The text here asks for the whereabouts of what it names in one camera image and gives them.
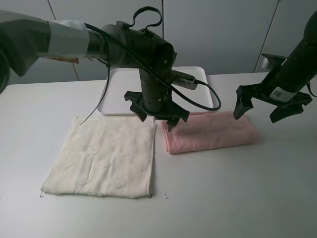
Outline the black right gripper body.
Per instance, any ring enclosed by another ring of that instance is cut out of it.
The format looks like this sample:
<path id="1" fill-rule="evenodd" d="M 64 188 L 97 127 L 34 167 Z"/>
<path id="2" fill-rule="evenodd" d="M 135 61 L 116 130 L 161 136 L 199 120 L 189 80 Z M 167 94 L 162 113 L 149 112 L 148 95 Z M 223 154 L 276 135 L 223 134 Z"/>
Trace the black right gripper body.
<path id="1" fill-rule="evenodd" d="M 239 86 L 237 97 L 256 98 L 277 107 L 307 105 L 312 98 L 300 90 L 313 78 L 312 58 L 287 58 L 271 69 L 261 83 Z"/>

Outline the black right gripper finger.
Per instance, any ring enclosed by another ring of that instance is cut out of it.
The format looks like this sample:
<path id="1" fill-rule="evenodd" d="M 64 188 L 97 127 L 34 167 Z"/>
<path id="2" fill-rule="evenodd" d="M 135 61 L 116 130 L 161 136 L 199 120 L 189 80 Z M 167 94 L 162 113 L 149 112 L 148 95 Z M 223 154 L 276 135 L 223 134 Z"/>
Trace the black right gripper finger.
<path id="1" fill-rule="evenodd" d="M 301 114 L 304 111 L 302 105 L 292 105 L 289 107 L 277 107 L 271 114 L 270 120 L 272 123 L 278 122 L 284 118 Z"/>
<path id="2" fill-rule="evenodd" d="M 253 108 L 252 98 L 239 96 L 237 98 L 233 116 L 235 119 L 239 119 L 241 116 L 245 114 L 245 112 L 247 112 L 248 110 L 252 108 Z"/>

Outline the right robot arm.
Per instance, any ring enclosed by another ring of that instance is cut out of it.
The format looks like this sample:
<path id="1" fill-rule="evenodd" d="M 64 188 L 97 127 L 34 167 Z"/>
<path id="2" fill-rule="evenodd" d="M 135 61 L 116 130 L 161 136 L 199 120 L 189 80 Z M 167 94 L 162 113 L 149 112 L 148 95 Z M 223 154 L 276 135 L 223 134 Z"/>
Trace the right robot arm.
<path id="1" fill-rule="evenodd" d="M 263 56 L 270 71 L 261 83 L 238 87 L 234 118 L 239 119 L 253 108 L 253 98 L 276 106 L 270 114 L 272 123 L 301 114 L 313 96 L 312 92 L 302 93 L 301 89 L 309 87 L 317 74 L 317 15 L 310 17 L 302 40 L 288 57 Z"/>

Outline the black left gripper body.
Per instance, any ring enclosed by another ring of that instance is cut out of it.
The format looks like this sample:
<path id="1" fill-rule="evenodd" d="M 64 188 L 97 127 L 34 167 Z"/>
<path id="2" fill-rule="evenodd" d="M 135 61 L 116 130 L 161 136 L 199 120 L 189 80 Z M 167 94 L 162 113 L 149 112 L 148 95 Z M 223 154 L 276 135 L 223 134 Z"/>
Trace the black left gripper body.
<path id="1" fill-rule="evenodd" d="M 173 102 L 171 90 L 144 69 L 139 69 L 141 92 L 127 91 L 124 95 L 126 101 L 136 104 L 147 116 L 158 120 L 180 118 L 187 121 L 189 111 Z"/>

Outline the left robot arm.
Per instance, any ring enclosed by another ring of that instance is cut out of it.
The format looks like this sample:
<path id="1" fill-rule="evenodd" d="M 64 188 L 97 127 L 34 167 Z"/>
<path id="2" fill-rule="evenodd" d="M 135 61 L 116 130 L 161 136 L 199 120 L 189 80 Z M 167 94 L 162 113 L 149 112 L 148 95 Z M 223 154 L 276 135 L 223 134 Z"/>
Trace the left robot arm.
<path id="1" fill-rule="evenodd" d="M 46 21 L 10 11 L 0 13 L 0 87 L 4 89 L 10 72 L 23 76 L 39 59 L 96 58 L 110 67 L 136 68 L 140 92 L 126 92 L 130 110 L 140 120 L 147 116 L 165 120 L 173 129 L 189 112 L 172 100 L 175 78 L 184 78 L 172 69 L 176 59 L 173 46 L 152 32 L 139 31 L 119 21 L 97 28 L 82 21 Z"/>

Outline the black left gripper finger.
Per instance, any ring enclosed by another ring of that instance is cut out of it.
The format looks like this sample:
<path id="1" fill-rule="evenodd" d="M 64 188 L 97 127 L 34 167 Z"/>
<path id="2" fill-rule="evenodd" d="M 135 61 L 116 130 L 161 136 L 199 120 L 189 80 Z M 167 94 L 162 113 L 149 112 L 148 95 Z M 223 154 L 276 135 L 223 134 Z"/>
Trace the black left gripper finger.
<path id="1" fill-rule="evenodd" d="M 132 111 L 142 122 L 147 118 L 147 114 L 136 104 L 131 104 L 130 111 Z"/>
<path id="2" fill-rule="evenodd" d="M 179 120 L 180 120 L 180 118 L 169 118 L 166 121 L 168 132 L 171 132 L 172 129 L 177 126 Z"/>

